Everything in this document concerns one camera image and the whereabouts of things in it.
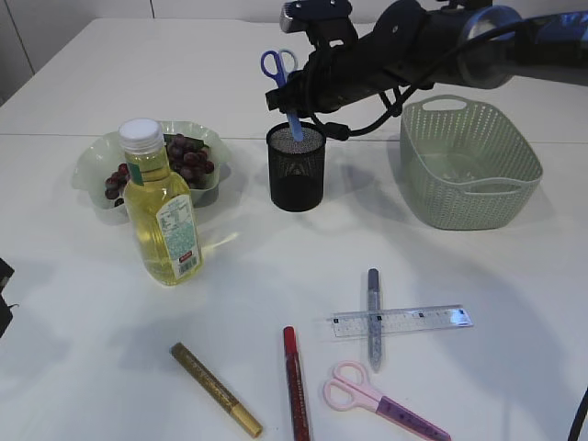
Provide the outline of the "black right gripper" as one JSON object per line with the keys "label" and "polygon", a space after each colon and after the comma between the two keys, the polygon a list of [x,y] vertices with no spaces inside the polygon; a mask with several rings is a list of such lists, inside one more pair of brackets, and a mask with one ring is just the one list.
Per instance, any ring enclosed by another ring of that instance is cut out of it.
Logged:
{"label": "black right gripper", "polygon": [[315,50],[288,86],[266,92],[269,111],[332,113],[394,86],[464,85],[455,59],[430,76],[425,71],[455,49],[473,11],[448,1],[427,11],[416,1],[396,1],[373,29],[359,37],[347,19],[323,21],[304,31]]}

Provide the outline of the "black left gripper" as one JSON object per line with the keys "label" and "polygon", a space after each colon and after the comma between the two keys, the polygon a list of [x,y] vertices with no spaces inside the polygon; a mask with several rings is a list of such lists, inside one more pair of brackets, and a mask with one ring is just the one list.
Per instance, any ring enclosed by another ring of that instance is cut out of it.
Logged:
{"label": "black left gripper", "polygon": [[3,294],[14,273],[15,270],[4,259],[0,259],[0,337],[3,337],[14,317],[12,309],[15,304],[9,305]]}

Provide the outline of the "blue grey right robot arm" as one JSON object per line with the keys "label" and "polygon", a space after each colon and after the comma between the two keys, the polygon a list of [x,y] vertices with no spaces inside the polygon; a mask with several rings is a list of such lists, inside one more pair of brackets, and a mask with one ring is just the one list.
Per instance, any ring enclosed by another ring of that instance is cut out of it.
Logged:
{"label": "blue grey right robot arm", "polygon": [[514,76],[587,83],[587,14],[523,19],[490,1],[417,1],[388,6],[358,36],[347,1],[291,1],[280,27],[303,32],[314,50],[285,85],[266,93],[269,109],[332,113],[392,88],[407,94],[436,84],[494,89]]}

